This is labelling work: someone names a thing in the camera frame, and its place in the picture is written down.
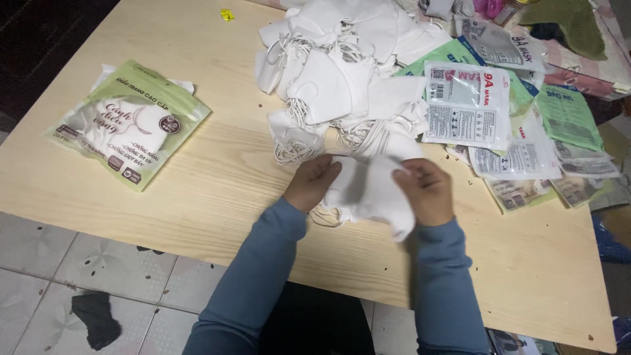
green cloth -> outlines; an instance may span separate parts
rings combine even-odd
[[[550,138],[603,151],[603,139],[580,92],[543,84],[536,101]]]
[[[558,24],[571,50],[594,61],[605,61],[603,35],[587,0],[542,0],[528,6],[520,25]]]

blue long-sleeve shirt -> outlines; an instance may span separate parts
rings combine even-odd
[[[307,215],[284,198],[254,223],[237,256],[193,325],[182,355],[254,355],[305,236]],[[419,227],[416,332],[418,353],[488,354],[480,309],[456,219]]]

wood grain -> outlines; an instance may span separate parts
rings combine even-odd
[[[225,22],[222,8],[236,19]],[[240,0],[122,0],[0,147],[0,210],[228,265],[293,173],[274,163],[265,121],[283,103],[253,79],[254,54],[262,48],[257,29],[283,15]],[[101,63],[129,58],[192,80],[196,96],[214,110],[143,193],[40,136],[87,95]],[[331,135],[327,143],[334,146]],[[566,210],[555,201],[502,216],[468,167],[447,160],[441,145],[423,149],[454,176],[485,325],[615,351],[587,207]],[[291,280],[407,306],[406,245],[392,242],[388,226],[376,222],[310,224]]]

